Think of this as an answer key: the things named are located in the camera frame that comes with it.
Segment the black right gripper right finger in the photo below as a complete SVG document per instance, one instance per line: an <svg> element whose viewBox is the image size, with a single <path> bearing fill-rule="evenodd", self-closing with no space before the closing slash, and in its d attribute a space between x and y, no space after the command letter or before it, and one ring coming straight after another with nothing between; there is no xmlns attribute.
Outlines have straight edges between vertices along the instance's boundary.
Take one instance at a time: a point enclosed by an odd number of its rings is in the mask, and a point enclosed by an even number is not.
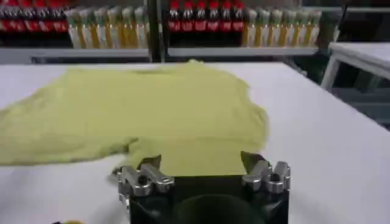
<svg viewBox="0 0 390 224"><path fill-rule="evenodd" d="M291 168L287 162L278 161L273 167L263 156L241 151L241 161L246 170L242 176L242 185L252 191L266 191L282 194L291 189Z"/></svg>

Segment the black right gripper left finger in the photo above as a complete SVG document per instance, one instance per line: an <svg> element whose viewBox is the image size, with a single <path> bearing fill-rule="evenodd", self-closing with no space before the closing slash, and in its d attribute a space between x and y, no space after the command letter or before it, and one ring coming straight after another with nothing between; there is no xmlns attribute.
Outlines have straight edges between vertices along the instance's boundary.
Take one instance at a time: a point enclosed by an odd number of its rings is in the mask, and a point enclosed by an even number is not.
<svg viewBox="0 0 390 224"><path fill-rule="evenodd" d="M122 166L117 170L118 193L122 197L145 197L157 191L167 193L175 179L160 170L162 156L143 159L137 167Z"/></svg>

